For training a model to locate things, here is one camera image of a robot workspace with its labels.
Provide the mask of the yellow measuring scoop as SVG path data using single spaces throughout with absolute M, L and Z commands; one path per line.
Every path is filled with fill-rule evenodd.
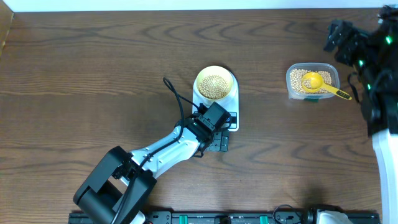
M 324 90 L 329 91 L 330 93 L 332 93 L 332 94 L 334 94 L 336 96 L 339 96 L 342 99 L 345 99 L 345 100 L 351 100 L 352 99 L 352 97 L 349 94 L 347 94 L 345 91 L 342 91 L 342 90 L 340 90 L 338 88 L 335 88 L 335 87 L 333 87 L 331 85 L 327 85 L 323 81 L 323 78 L 321 77 L 321 75 L 319 73 L 316 73 L 316 72 L 307 73 L 307 74 L 305 74 L 302 77 L 302 80 L 306 79 L 306 78 L 311 78 L 312 79 L 312 87 L 313 87 L 313 89 L 312 90 L 306 90 L 309 93 L 315 93 L 315 92 L 320 91 L 321 89 L 324 89 Z

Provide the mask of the yellow plastic bowl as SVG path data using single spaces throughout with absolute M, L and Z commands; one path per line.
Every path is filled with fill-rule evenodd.
M 197 88 L 198 88 L 200 82 L 203 80 L 203 78 L 205 78 L 209 75 L 219 75 L 228 81 L 229 93 L 225 96 L 225 97 L 227 97 L 230 94 L 232 86 L 233 86 L 232 74 L 227 69 L 220 67 L 220 66 L 214 65 L 214 66 L 206 67 L 197 76 L 197 79 L 196 79 Z

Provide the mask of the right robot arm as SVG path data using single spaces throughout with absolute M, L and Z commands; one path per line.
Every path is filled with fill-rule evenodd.
M 397 6 L 385 5 L 379 27 L 368 32 L 335 19 L 324 51 L 354 68 L 364 90 L 355 100 L 368 126 L 381 183 L 382 221 L 397 223 Z

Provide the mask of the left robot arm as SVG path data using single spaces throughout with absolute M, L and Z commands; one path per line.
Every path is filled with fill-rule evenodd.
M 187 123 L 142 149 L 112 148 L 76 191 L 73 202 L 93 223 L 144 223 L 141 208 L 157 178 L 212 143 L 201 140 L 197 122 Z

